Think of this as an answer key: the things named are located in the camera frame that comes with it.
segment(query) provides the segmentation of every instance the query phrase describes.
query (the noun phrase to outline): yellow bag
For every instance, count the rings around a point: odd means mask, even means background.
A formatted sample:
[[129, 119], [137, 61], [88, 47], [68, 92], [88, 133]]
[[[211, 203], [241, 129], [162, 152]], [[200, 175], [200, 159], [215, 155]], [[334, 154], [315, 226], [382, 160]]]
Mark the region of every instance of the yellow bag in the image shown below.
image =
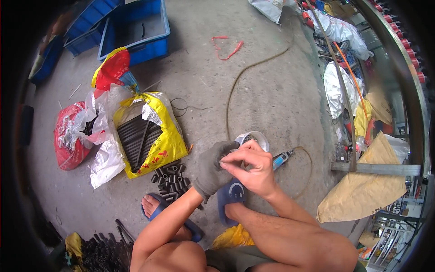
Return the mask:
[[121, 107], [113, 115], [115, 128], [141, 114], [143, 119], [156, 123], [162, 129], [162, 134], [151, 146], [147, 158], [137, 173], [131, 171], [124, 154], [125, 172], [129, 178], [139, 177], [187, 155], [180, 126], [166, 95], [161, 92], [141, 93], [120, 102], [120, 105]]
[[226, 229], [213, 241], [212, 249], [233, 248], [241, 245], [255, 245], [249, 233], [241, 224]]

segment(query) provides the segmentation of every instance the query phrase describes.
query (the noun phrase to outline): right hand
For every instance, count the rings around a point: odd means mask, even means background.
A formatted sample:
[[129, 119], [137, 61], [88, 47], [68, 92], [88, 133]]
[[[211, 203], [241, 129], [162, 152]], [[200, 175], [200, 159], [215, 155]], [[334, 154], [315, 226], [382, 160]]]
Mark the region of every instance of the right hand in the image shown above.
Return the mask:
[[[235, 164], [244, 161], [244, 165], [252, 165], [246, 171]], [[272, 155], [265, 152], [256, 141], [249, 140], [241, 147], [221, 159], [221, 167], [240, 180], [241, 183], [255, 194], [266, 199], [279, 189], [275, 183]]]

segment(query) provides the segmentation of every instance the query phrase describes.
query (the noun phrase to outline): person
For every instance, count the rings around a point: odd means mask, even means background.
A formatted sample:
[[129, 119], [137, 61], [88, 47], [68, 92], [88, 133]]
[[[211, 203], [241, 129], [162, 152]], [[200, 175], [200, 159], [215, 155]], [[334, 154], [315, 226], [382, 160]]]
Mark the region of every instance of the person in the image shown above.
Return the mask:
[[[134, 243], [131, 272], [350, 272], [361, 268], [357, 250], [346, 237], [321, 229], [316, 220], [275, 183], [270, 153], [254, 140], [230, 152], [238, 147], [237, 142], [224, 141], [202, 153], [198, 162], [200, 173], [193, 187], [164, 209], [159, 209], [162, 202], [158, 198], [150, 194], [144, 196], [143, 212], [152, 220]], [[241, 163], [252, 168], [244, 170]], [[222, 205], [221, 220], [242, 224], [255, 245], [204, 251], [191, 241], [192, 228], [184, 223], [197, 206], [203, 200], [206, 203], [215, 192], [218, 192], [220, 206], [222, 190], [219, 189], [226, 186], [231, 176], [267, 201], [278, 217], [248, 209], [243, 205], [244, 197], [239, 201], [233, 198]]]

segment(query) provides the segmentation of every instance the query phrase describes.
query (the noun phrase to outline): blue plastic crate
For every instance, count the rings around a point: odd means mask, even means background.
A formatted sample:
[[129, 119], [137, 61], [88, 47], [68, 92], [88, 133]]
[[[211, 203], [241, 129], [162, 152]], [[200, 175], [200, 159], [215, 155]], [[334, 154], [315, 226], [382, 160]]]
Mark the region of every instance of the blue plastic crate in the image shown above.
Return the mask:
[[66, 37], [75, 39], [86, 33], [104, 16], [108, 15], [118, 5], [122, 5], [124, 0], [93, 0], [77, 17], [68, 28]]
[[62, 36], [57, 35], [48, 43], [43, 54], [44, 61], [30, 80], [33, 84], [41, 84], [51, 74], [51, 71], [53, 70], [63, 49], [64, 42]]
[[100, 21], [85, 34], [71, 40], [67, 39], [64, 47], [66, 47], [74, 56], [100, 45], [101, 35], [103, 34], [106, 21]]
[[164, 0], [139, 0], [119, 7], [107, 19], [98, 60], [123, 46], [130, 53], [130, 66], [165, 57], [170, 32]]

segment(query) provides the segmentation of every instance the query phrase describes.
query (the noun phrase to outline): foot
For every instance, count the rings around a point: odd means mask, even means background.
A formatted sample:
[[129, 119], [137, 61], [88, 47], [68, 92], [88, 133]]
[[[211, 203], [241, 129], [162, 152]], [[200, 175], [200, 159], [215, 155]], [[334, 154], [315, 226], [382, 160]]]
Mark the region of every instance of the foot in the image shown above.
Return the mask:
[[242, 202], [226, 204], [225, 205], [225, 215], [229, 219], [234, 220], [236, 222], [239, 222], [239, 220], [237, 218], [236, 211], [239, 210], [240, 208], [244, 208], [244, 207], [245, 207], [245, 205], [243, 205]]
[[[159, 206], [159, 201], [153, 198], [150, 195], [145, 195], [142, 198], [142, 207], [144, 208], [145, 215], [150, 218], [151, 214], [157, 209]], [[175, 234], [174, 238], [172, 238], [173, 242], [181, 242], [181, 241], [190, 241], [192, 239], [192, 233], [189, 231], [184, 225], [178, 230]]]

